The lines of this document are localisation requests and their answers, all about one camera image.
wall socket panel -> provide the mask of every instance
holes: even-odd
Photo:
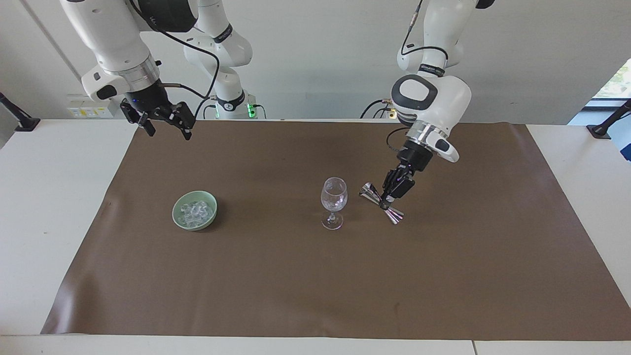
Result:
[[[114,118],[118,105],[113,101],[94,102],[88,97],[68,95],[68,111],[74,118]]]

brown mat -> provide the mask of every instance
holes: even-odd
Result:
[[[199,122],[139,131],[43,334],[631,340],[631,310],[525,126],[461,124],[393,226],[357,196],[399,125]],[[403,135],[397,143],[403,142]],[[346,180],[345,224],[319,222]],[[212,192],[215,223],[171,221]]]

green bowl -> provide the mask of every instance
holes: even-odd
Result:
[[[180,216],[184,215],[184,212],[182,212],[181,210],[182,205],[185,203],[191,203],[195,201],[204,201],[208,204],[208,207],[212,209],[213,214],[210,216],[210,220],[202,224],[201,226],[195,227],[195,228],[188,228],[186,226],[179,224],[177,222],[177,219]],[[191,232],[201,231],[202,229],[210,226],[210,224],[213,223],[213,221],[215,220],[215,217],[217,217],[217,200],[215,199],[213,195],[205,191],[189,192],[186,195],[180,197],[180,199],[177,200],[177,202],[175,202],[175,206],[173,206],[173,211],[171,212],[171,216],[173,217],[173,222],[177,224],[178,227],[187,231],[191,231]]]

window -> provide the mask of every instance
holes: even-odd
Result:
[[[618,70],[616,75],[594,96],[595,99],[631,98],[631,59]]]

black metal pole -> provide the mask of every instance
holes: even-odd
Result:
[[[618,122],[622,119],[624,115],[631,111],[631,99],[628,99],[619,109],[616,110],[605,122],[595,126],[589,125],[587,129],[589,132],[597,139],[611,139],[611,137],[607,134],[607,131],[611,127],[612,124]]]
[[[15,129],[16,132],[32,132],[37,124],[41,121],[39,118],[33,118],[27,113],[22,111],[18,106],[12,103],[9,99],[0,92],[0,102],[6,107],[7,110],[18,120],[19,126]]]

